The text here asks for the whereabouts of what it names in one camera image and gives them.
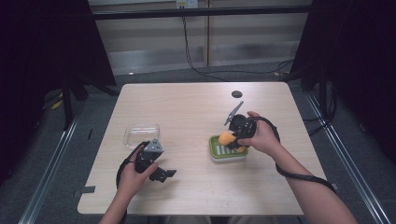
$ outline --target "person's left hand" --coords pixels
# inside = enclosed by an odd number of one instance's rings
[[[149,176],[152,173],[154,173],[154,171],[158,167],[158,163],[154,162],[142,174],[139,174],[134,169],[134,162],[136,161],[136,155],[142,149],[143,149],[143,146],[140,147],[134,153],[134,155],[129,159],[129,161],[131,161],[131,162],[128,162],[128,164],[125,165],[125,167],[121,173],[119,188],[117,189],[117,194],[121,194],[122,197],[127,197],[129,199],[132,199],[136,195],[136,193],[143,187],[146,179],[149,178]]]

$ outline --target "green container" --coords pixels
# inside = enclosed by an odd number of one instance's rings
[[[237,152],[235,149],[231,150],[220,144],[218,135],[210,137],[209,147],[210,157],[213,161],[240,161],[248,154],[248,149],[244,152]]]

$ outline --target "transparent box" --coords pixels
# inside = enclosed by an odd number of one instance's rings
[[[125,129],[123,144],[134,149],[142,142],[157,138],[160,141],[160,125],[155,123],[131,124]]]

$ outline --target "wall socket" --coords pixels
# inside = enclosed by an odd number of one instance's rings
[[[198,0],[176,0],[176,8],[198,8]]]

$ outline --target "wooden table top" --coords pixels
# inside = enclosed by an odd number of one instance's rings
[[[232,97],[241,91],[242,98]],[[274,161],[249,149],[241,161],[214,162],[209,138],[227,131],[229,113],[252,110],[271,120],[282,145],[314,175],[325,178],[318,156],[291,95],[282,82],[213,82],[127,84],[123,86],[86,187],[81,214],[103,214],[116,193],[116,173],[131,149],[122,143],[132,123],[160,125],[164,153],[157,160],[164,170],[176,169],[164,183],[148,180],[134,196],[129,214],[203,216],[301,215],[285,177]]]

